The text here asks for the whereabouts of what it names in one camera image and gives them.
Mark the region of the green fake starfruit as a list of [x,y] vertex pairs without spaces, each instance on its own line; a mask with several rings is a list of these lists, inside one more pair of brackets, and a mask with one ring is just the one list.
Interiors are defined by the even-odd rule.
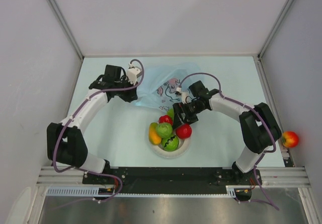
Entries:
[[167,115],[173,120],[174,119],[174,109],[171,108],[167,111]]

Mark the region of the red fake apple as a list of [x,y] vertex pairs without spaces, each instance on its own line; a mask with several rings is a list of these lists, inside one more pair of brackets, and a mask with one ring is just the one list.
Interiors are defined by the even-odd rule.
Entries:
[[176,136],[180,139],[190,138],[192,135],[192,128],[189,124],[183,124],[176,129]]

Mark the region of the red fake bell pepper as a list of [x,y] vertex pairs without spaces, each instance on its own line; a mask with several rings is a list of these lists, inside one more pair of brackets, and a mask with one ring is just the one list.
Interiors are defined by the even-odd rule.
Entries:
[[158,120],[159,123],[169,123],[170,125],[173,125],[173,120],[169,115],[161,116]]

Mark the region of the green fake custard apple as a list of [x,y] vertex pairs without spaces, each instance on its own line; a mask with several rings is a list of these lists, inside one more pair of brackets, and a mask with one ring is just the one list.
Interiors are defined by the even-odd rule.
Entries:
[[161,138],[167,138],[167,137],[171,136],[173,133],[172,125],[167,122],[159,123],[156,126],[156,133]]

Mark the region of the white paper plate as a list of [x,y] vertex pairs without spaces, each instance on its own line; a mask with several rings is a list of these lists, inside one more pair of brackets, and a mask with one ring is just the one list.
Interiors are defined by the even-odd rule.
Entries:
[[183,124],[173,129],[173,120],[169,115],[161,116],[148,128],[148,140],[155,153],[164,158],[177,158],[183,155],[191,144],[192,128]]

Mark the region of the green fake watermelon ball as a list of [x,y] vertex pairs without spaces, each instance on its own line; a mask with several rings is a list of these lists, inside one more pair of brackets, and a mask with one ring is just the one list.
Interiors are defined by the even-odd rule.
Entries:
[[162,149],[168,152],[175,151],[179,147],[179,143],[179,138],[174,134],[161,141]]

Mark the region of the light blue plastic bag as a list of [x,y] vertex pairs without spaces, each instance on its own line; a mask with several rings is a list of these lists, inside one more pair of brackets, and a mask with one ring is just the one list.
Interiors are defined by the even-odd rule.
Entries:
[[176,95],[179,85],[183,90],[187,90],[193,81],[202,79],[201,76],[194,76],[181,83],[183,78],[200,71],[197,64],[190,62],[148,66],[144,70],[143,81],[137,88],[138,99],[133,102],[133,105],[167,112],[174,103],[181,101],[181,97]]

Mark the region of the yellow green fake mango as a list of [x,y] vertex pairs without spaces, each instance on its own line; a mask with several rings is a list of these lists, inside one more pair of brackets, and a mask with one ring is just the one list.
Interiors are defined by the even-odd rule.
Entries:
[[156,132],[157,125],[158,124],[156,122],[151,123],[148,130],[149,141],[151,144],[154,144],[154,145],[159,145],[162,141],[162,138],[159,137]]

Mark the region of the red fake tomato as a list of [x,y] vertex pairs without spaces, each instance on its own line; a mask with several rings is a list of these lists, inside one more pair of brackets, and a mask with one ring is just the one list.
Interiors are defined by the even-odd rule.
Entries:
[[282,144],[286,148],[296,147],[299,143],[298,135],[293,131],[286,131],[282,134]]

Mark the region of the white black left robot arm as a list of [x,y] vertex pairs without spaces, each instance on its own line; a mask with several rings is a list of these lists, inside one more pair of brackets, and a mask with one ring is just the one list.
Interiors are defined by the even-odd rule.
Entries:
[[90,86],[83,102],[76,110],[59,123],[47,127],[47,156],[58,173],[63,170],[58,163],[70,168],[90,172],[99,183],[107,183],[111,178],[110,162],[89,153],[84,133],[96,114],[118,97],[124,102],[138,99],[137,87],[142,83],[144,67],[134,66],[131,60],[128,69],[121,66],[106,65],[105,72]]

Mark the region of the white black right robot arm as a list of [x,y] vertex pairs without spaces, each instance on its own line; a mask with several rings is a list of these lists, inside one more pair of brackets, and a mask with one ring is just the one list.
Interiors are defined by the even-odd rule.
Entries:
[[251,106],[241,103],[225,96],[221,89],[208,90],[201,81],[190,85],[189,90],[193,95],[191,102],[186,101],[188,95],[182,92],[181,86],[176,89],[182,101],[173,104],[173,129],[197,122],[197,114],[205,110],[236,120],[240,124],[245,147],[232,164],[232,179],[237,184],[244,184],[264,155],[276,150],[276,141],[282,136],[270,107],[266,103]]

